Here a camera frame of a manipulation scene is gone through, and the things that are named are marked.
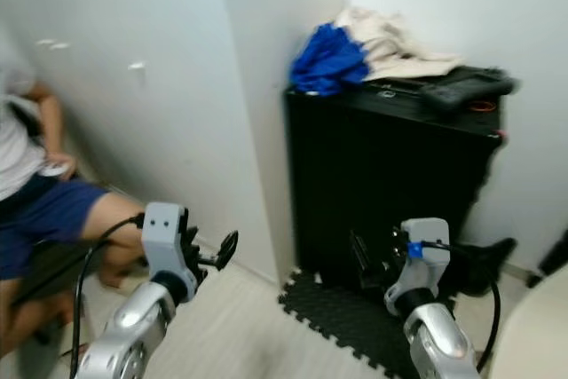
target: black foam mat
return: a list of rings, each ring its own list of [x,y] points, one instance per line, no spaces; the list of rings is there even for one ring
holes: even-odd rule
[[[307,319],[312,330],[326,339],[335,336],[340,348],[351,347],[353,356],[368,357],[369,366],[383,366],[388,377],[420,379],[410,359],[402,322],[380,301],[341,287],[319,284],[314,274],[295,272],[279,302],[285,312]]]

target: blue shorts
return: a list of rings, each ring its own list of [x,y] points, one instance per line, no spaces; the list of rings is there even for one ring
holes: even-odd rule
[[[91,207],[106,192],[79,179],[55,181],[35,175],[0,201],[0,280],[26,275],[39,241],[77,242]],[[34,193],[40,195],[26,200]]]

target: man's hand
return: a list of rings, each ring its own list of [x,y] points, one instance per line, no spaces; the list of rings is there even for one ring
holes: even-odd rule
[[[62,181],[69,180],[77,170],[77,160],[72,155],[66,153],[47,153],[45,158],[49,163],[67,165],[67,170],[59,177]]]

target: man's leg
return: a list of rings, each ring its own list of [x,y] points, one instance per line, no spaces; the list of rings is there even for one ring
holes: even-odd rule
[[[107,193],[89,211],[81,237],[85,240],[97,239],[112,225],[142,211],[144,208],[137,203],[118,194]],[[111,244],[106,249],[99,271],[99,279],[104,285],[120,287],[124,274],[135,260],[144,255],[141,235],[141,230],[134,224],[128,224],[109,236]]]
[[[0,358],[13,351],[37,329],[73,307],[73,296],[58,293],[13,307],[21,279],[0,280]]]

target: blue cloth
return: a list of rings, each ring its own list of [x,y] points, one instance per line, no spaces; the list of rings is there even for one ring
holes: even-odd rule
[[[292,83],[299,91],[334,95],[345,85],[363,82],[369,73],[365,55],[360,43],[353,42],[343,28],[324,24],[294,61]]]
[[[35,192],[46,179],[50,178],[33,176],[2,204],[26,198],[26,193]],[[106,190],[78,179],[58,181],[16,214],[6,217],[0,212],[0,280],[28,273],[29,256],[38,241],[77,242],[92,205],[104,193]]]

